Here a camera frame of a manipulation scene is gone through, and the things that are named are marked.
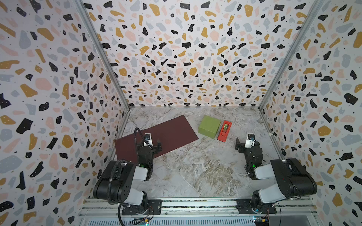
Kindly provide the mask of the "green gift box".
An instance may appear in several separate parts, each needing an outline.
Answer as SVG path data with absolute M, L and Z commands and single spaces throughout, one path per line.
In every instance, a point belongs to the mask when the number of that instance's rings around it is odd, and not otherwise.
M 219 130 L 221 121 L 219 119 L 205 115 L 199 125 L 198 132 L 204 136 L 215 138 Z

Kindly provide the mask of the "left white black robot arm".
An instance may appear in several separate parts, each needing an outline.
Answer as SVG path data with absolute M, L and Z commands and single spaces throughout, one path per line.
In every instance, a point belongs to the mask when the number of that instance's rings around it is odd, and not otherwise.
M 94 187 L 94 198 L 142 210 L 148 207 L 147 193 L 132 188 L 132 184 L 134 181 L 148 181 L 151 178 L 154 155 L 162 151 L 162 144 L 158 141 L 153 146 L 144 142 L 136 148 L 139 162 L 111 161 Z

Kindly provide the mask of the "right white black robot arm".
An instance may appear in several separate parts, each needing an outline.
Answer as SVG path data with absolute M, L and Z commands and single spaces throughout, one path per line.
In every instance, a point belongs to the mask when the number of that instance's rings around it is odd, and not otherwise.
M 244 154 L 245 171 L 252 180 L 275 179 L 268 188 L 255 190 L 249 199 L 237 199 L 240 214 L 276 213 L 275 204 L 290 198 L 317 193 L 317 183 L 296 158 L 274 159 L 263 164 L 264 155 L 254 134 L 248 134 L 243 143 L 236 139 L 235 149 Z

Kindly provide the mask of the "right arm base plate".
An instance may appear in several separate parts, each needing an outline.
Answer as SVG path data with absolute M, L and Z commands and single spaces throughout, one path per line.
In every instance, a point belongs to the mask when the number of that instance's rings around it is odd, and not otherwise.
M 276 214 L 276 208 L 272 203 L 262 203 L 253 199 L 237 199 L 236 208 L 239 214 Z

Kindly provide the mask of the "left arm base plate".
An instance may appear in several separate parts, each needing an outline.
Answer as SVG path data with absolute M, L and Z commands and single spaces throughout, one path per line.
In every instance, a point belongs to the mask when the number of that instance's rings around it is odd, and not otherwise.
M 162 200 L 161 199 L 150 199 L 147 202 L 142 202 L 141 205 L 130 205 L 124 207 L 122 210 L 123 216 L 155 216 L 161 214 Z

